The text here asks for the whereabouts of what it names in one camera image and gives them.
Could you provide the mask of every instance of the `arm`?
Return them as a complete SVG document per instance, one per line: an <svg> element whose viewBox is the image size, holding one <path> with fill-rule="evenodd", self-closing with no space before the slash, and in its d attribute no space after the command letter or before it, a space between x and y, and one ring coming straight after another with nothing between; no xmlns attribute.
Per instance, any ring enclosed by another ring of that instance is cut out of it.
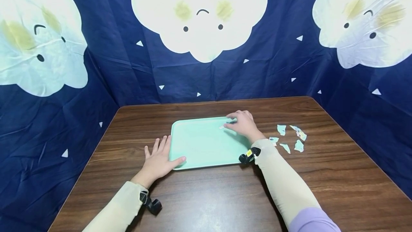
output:
<svg viewBox="0 0 412 232"><path fill-rule="evenodd" d="M147 191L143 186L127 181L83 232L126 231L142 205L139 195L144 190Z"/></svg>
<svg viewBox="0 0 412 232"><path fill-rule="evenodd" d="M279 154L272 142L257 129L248 111L236 111L227 116L236 124L225 124L246 136L252 147L261 149L255 164L262 170L270 195L290 232L337 232L336 224L321 209L314 194L299 174Z"/></svg>
<svg viewBox="0 0 412 232"><path fill-rule="evenodd" d="M186 157L169 161L170 135L157 138L152 153L144 147L146 160L142 169L127 181L114 195L113 199L87 225L83 232L124 232L137 215L141 205L140 192L150 188L158 178L165 176L172 169L182 164Z"/></svg>

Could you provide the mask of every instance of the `beige arm sleeve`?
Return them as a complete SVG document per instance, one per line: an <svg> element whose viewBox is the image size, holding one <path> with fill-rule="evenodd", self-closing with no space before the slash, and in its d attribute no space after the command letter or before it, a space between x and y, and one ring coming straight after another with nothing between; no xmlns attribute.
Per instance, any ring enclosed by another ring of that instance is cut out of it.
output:
<svg viewBox="0 0 412 232"><path fill-rule="evenodd" d="M320 205L298 173L279 154L268 139L256 141L252 147L262 151L255 164L262 170L270 195L287 227L303 209Z"/></svg>
<svg viewBox="0 0 412 232"><path fill-rule="evenodd" d="M142 205L140 192L144 190L147 191L127 181L83 232L125 232Z"/></svg>

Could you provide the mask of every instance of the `plastic tray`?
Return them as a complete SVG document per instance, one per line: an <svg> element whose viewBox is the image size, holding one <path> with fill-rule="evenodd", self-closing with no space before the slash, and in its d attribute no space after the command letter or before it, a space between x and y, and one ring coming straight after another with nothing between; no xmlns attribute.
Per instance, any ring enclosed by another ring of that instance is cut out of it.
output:
<svg viewBox="0 0 412 232"><path fill-rule="evenodd" d="M250 148L246 137L223 128L226 117L179 120L172 125L171 160L186 156L174 170L239 163L239 156Z"/></svg>

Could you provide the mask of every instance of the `cloud print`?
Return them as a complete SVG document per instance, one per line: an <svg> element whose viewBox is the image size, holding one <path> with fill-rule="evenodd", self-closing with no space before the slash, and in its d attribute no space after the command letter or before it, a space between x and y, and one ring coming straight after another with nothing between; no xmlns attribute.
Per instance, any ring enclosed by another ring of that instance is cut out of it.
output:
<svg viewBox="0 0 412 232"><path fill-rule="evenodd" d="M131 0L133 12L147 29L160 34L169 50L190 52L208 63L223 50L249 39L268 0Z"/></svg>
<svg viewBox="0 0 412 232"><path fill-rule="evenodd" d="M412 0L316 0L312 16L343 68L394 66L412 53Z"/></svg>
<svg viewBox="0 0 412 232"><path fill-rule="evenodd" d="M0 0L0 85L39 97L86 86L81 26L73 0Z"/></svg>

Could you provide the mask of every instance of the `sleeve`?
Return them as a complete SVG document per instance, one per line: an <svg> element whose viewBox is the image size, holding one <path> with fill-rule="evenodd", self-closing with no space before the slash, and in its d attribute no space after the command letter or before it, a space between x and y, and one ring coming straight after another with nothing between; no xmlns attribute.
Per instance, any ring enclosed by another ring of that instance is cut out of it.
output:
<svg viewBox="0 0 412 232"><path fill-rule="evenodd" d="M143 186L127 181L83 232L125 232L142 205L142 191L147 193Z"/></svg>
<svg viewBox="0 0 412 232"><path fill-rule="evenodd" d="M252 147L261 149L260 155L255 158L255 164L262 170L270 195L276 207L279 209L289 231L310 231L292 230L295 227L291 227L291 223L296 216L298 216L298 213L307 208L309 208L309 210L317 209L323 212L311 189L279 154L271 141L268 139L258 140Z"/></svg>
<svg viewBox="0 0 412 232"><path fill-rule="evenodd" d="M341 232L339 227L320 208L306 208L292 220L290 232Z"/></svg>

